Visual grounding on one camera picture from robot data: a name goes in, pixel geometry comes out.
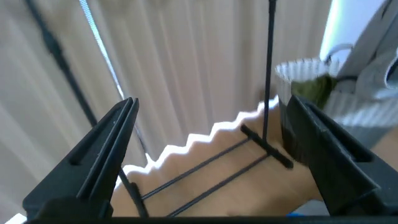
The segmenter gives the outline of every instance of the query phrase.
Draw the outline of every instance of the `floor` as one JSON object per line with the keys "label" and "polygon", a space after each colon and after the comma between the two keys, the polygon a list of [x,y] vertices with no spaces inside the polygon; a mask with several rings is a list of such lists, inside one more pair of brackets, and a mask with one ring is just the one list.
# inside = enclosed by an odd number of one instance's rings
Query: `floor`
{"label": "floor", "polygon": [[[287,155],[281,146],[279,119],[279,108],[276,107],[269,114],[267,138],[274,147]],[[262,121],[260,116],[243,122],[261,134]],[[395,129],[373,149],[395,169],[398,169],[397,136],[398,129]],[[152,170],[147,175],[129,173],[128,178],[138,184],[141,194],[146,194],[244,138],[245,135],[238,129],[220,131],[211,143],[194,144],[188,154],[170,156],[160,169]],[[168,215],[264,154],[259,146],[249,141],[145,200],[149,215]],[[311,199],[322,198],[310,171],[297,162],[292,170],[287,170],[269,157],[179,216],[281,216]],[[123,186],[116,189],[111,203],[114,216],[138,216],[136,207]]]}

